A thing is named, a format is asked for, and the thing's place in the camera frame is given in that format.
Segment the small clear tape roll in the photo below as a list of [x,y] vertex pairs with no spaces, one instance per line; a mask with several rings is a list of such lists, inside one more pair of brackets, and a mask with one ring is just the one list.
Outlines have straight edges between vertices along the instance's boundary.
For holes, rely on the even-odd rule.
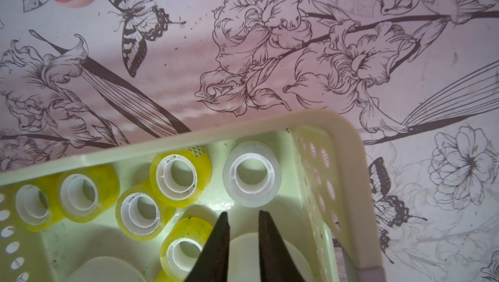
[[275,153],[267,145],[248,141],[229,154],[222,171],[224,187],[237,204],[262,207],[278,194],[282,173]]

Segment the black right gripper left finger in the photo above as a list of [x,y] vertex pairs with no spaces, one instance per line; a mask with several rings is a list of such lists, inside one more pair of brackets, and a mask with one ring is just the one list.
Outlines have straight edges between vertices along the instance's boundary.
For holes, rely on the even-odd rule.
[[185,282],[226,282],[229,268],[230,226],[223,212]]

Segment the yellow tape roll cluster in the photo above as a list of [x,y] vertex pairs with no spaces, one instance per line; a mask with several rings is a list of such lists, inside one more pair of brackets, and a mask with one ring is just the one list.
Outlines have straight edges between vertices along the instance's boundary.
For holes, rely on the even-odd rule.
[[58,178],[54,175],[15,183],[11,188],[11,208],[20,226],[42,232],[64,219],[58,201]]
[[69,220],[87,223],[110,209],[120,194],[120,182],[110,165],[69,170],[58,175],[57,200]]
[[123,192],[116,203],[116,219],[130,239],[149,241],[156,238],[175,214],[175,208],[162,203],[151,183],[144,181]]

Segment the large clear tape roll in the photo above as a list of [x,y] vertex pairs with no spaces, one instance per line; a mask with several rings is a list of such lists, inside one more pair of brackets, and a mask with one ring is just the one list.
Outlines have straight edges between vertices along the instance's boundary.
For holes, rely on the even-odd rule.
[[70,274],[66,281],[73,282],[145,282],[144,276],[128,262],[116,257],[95,257]]
[[309,263],[278,231],[262,230],[231,240],[228,281],[313,281]]

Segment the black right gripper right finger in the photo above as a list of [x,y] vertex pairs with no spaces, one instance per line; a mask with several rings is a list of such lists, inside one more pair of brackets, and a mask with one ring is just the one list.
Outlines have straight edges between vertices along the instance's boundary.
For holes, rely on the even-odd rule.
[[304,282],[269,212],[259,212],[259,269],[262,282]]

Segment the pale green perforated storage basket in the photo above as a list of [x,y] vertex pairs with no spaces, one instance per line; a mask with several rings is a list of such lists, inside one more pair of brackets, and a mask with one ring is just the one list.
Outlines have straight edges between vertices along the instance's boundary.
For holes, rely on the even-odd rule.
[[[244,207],[226,192],[222,171],[237,145],[256,141],[275,153],[282,173],[277,196],[262,207]],[[199,199],[175,214],[149,241],[127,237],[116,219],[120,195],[144,181],[154,157],[193,146],[211,160],[213,174]],[[1,280],[66,281],[95,257],[116,257],[135,267],[145,281],[173,281],[162,269],[160,249],[181,219],[201,218],[215,226],[227,212],[230,242],[259,232],[259,212],[269,212],[283,239],[305,257],[313,281],[337,281],[335,248],[344,254],[349,281],[384,281],[369,169],[359,132],[345,118],[326,110],[307,110],[240,124],[193,131],[144,143],[128,144],[111,127],[88,152],[68,157],[68,139],[22,133],[1,136]],[[120,182],[116,203],[87,223],[66,217],[42,232],[20,226],[11,208],[11,188],[48,175],[110,165]]]

